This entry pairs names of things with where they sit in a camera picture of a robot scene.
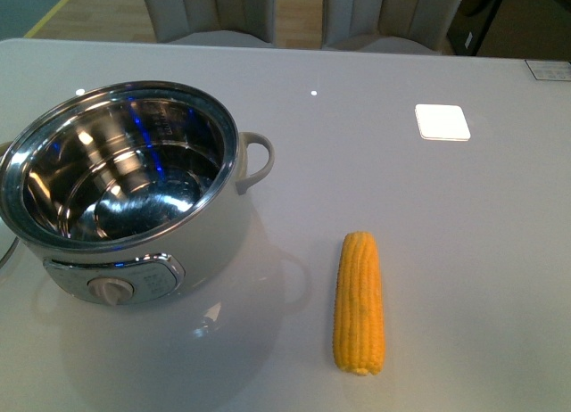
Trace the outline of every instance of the white table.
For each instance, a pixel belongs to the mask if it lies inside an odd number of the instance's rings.
[[[3,412],[571,408],[571,83],[511,60],[32,40],[0,43],[0,66],[2,141],[79,88],[161,79],[277,153],[244,246],[195,293],[86,303],[20,245],[0,269]],[[459,105],[470,140],[422,139],[418,103]],[[331,354],[353,230],[382,260],[377,376]]]

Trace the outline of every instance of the chair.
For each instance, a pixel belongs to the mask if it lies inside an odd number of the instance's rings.
[[[274,46],[275,0],[145,0],[157,42]]]
[[[323,49],[438,54],[461,0],[324,0]]]

